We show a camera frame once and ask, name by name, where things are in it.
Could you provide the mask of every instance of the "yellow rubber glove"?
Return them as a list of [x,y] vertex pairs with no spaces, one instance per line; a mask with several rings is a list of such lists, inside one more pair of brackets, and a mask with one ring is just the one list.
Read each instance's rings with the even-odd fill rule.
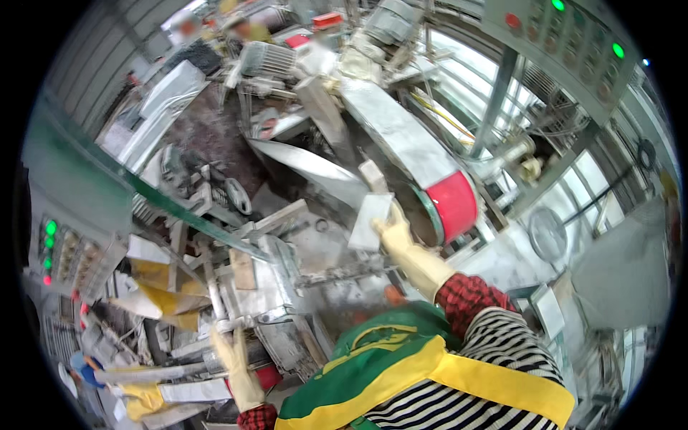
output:
[[406,273],[408,280],[426,299],[435,303],[435,294],[456,273],[449,264],[413,242],[409,220],[397,201],[389,209],[389,219],[372,220],[385,250]]
[[239,412],[248,411],[265,403],[265,392],[258,382],[255,372],[248,371],[246,338],[241,329],[234,330],[230,336],[220,334],[215,327],[211,330],[211,343],[222,364],[229,372],[229,386]]

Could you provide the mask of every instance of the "worker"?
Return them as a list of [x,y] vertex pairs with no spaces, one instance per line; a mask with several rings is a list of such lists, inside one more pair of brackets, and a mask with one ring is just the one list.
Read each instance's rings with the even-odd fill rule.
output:
[[239,39],[242,43],[255,41],[275,43],[265,24],[249,22],[241,13],[230,17],[224,25],[224,30],[230,32],[234,38]]
[[84,355],[82,351],[75,352],[69,358],[69,366],[72,367],[69,370],[69,374],[74,379],[74,382],[79,383],[84,380],[95,388],[105,388],[104,384],[96,380],[95,372],[96,370],[103,370],[103,365],[95,357]]
[[574,398],[508,296],[413,243],[396,203],[388,222],[373,224],[429,303],[410,302],[344,333],[332,360],[284,400],[279,417],[247,370],[243,334],[235,330],[230,340],[213,330],[239,428],[564,428]]

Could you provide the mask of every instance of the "red roller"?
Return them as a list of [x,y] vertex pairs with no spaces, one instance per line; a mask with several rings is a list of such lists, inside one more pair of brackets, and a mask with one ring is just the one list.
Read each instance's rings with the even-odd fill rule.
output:
[[444,227],[447,244],[470,230],[477,219],[477,200],[472,184],[461,171],[425,190]]

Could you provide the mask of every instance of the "black and white striped shirt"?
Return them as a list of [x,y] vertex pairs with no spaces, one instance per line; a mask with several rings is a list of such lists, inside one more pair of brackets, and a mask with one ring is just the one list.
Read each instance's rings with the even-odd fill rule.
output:
[[[525,320],[502,308],[486,308],[477,314],[466,331],[463,348],[452,353],[563,385],[557,364],[539,346]],[[429,379],[378,405],[365,417],[382,429],[557,428],[536,413],[490,402]]]

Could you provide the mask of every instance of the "green apron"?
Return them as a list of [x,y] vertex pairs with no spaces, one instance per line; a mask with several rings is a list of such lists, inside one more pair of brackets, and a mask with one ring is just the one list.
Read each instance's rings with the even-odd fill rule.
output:
[[566,388],[447,352],[460,348],[444,312],[430,303],[378,315],[342,335],[332,361],[284,400],[275,430],[374,428],[364,413],[427,379],[538,413],[564,428],[575,404]]
[[[383,371],[415,354],[437,335],[447,342],[450,350],[461,348],[461,341],[451,334],[444,311],[424,301],[394,308],[353,327],[339,338],[327,366],[284,400],[279,420],[307,417],[317,407],[337,405],[357,397]],[[351,356],[353,351],[362,352]],[[377,428],[364,418],[332,423],[335,427],[331,428],[349,423],[355,429]]]

